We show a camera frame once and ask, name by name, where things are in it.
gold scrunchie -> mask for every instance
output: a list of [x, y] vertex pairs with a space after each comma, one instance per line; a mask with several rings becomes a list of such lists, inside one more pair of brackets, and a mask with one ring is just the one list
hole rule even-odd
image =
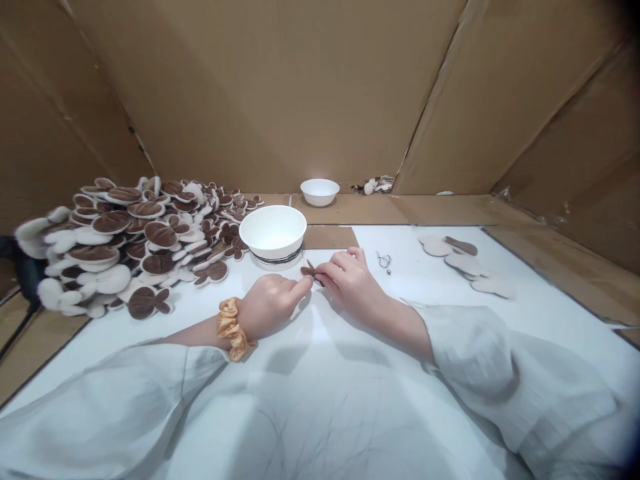
[[218, 338], [231, 340], [229, 358], [233, 362], [240, 361], [249, 348], [258, 344], [256, 341], [248, 341], [247, 334], [238, 325], [236, 317], [239, 301], [238, 297], [231, 297], [220, 302], [220, 314], [218, 314]]

finger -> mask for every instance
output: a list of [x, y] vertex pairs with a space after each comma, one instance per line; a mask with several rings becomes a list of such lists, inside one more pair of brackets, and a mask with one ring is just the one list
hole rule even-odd
[[331, 262], [335, 263], [338, 267], [342, 268], [344, 271], [348, 271], [350, 267], [354, 267], [358, 265], [356, 259], [354, 259], [350, 254], [345, 251], [339, 251], [333, 254], [331, 257]]
[[322, 282], [322, 284], [327, 288], [327, 290], [329, 290], [329, 292], [331, 292], [331, 296], [333, 297], [333, 299], [338, 302], [341, 307], [344, 306], [344, 302], [342, 300], [342, 292], [340, 291], [340, 288], [335, 284], [335, 282], [331, 280], [331, 277], [325, 275], [324, 273], [318, 273], [315, 277]]
[[286, 296], [291, 304], [293, 306], [296, 306], [298, 303], [300, 303], [300, 300], [302, 300], [305, 295], [308, 294], [311, 290], [311, 287], [313, 286], [313, 277], [310, 275], [305, 275], [304, 277], [302, 277], [302, 280], [298, 282], [292, 280], [292, 282], [294, 282], [294, 285], [292, 286], [291, 290], [287, 292]]
[[347, 279], [344, 270], [332, 262], [321, 263], [315, 269], [316, 273], [324, 273], [329, 276], [337, 285], [340, 285]]
[[367, 258], [365, 256], [365, 251], [362, 250], [362, 248], [360, 248], [360, 247], [349, 247], [347, 249], [347, 253], [350, 254], [350, 255], [353, 255], [356, 260], [358, 260], [360, 262], [364, 262], [365, 264], [367, 263]]
[[285, 279], [280, 285], [285, 291], [291, 291], [291, 289], [297, 284], [296, 280]]

white paper cup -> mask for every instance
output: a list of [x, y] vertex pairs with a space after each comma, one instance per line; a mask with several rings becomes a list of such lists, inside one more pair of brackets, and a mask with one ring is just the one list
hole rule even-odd
[[240, 223], [240, 238], [251, 249], [257, 263], [271, 271], [295, 264], [306, 231], [305, 216], [284, 205], [252, 211]]
[[326, 207], [340, 191], [340, 185], [326, 179], [312, 179], [302, 182], [300, 190], [308, 204], [314, 207]]

white sleeve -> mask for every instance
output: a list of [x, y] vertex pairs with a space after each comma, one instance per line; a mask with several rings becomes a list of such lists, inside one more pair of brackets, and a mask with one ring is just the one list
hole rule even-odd
[[409, 304], [431, 338], [438, 368], [427, 367], [498, 426], [536, 478], [619, 473], [634, 422], [592, 365], [564, 347], [508, 330], [487, 307]]
[[220, 349], [172, 344], [106, 358], [0, 419], [0, 478], [126, 478], [226, 362]]

hand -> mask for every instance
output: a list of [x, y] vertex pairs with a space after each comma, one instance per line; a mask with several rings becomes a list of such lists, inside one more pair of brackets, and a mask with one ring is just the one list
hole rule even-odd
[[[258, 278], [248, 294], [238, 305], [238, 324], [245, 330], [248, 340], [260, 340], [272, 334], [278, 326], [291, 317], [295, 306], [308, 294], [313, 278], [287, 280], [280, 275]], [[218, 315], [196, 323], [168, 337], [151, 342], [177, 343], [188, 347], [210, 345], [229, 350], [231, 342], [218, 338]]]
[[329, 262], [318, 265], [316, 273], [334, 300], [360, 323], [376, 328], [388, 315], [391, 298], [369, 271], [364, 250], [350, 247], [334, 253]]
[[238, 306], [238, 324], [248, 340], [268, 337], [291, 318], [300, 300], [311, 290], [313, 278], [300, 281], [271, 274], [258, 278]]
[[422, 317], [388, 296], [373, 278], [364, 250], [350, 247], [334, 253], [316, 268], [316, 278], [358, 322], [435, 365], [431, 338]]

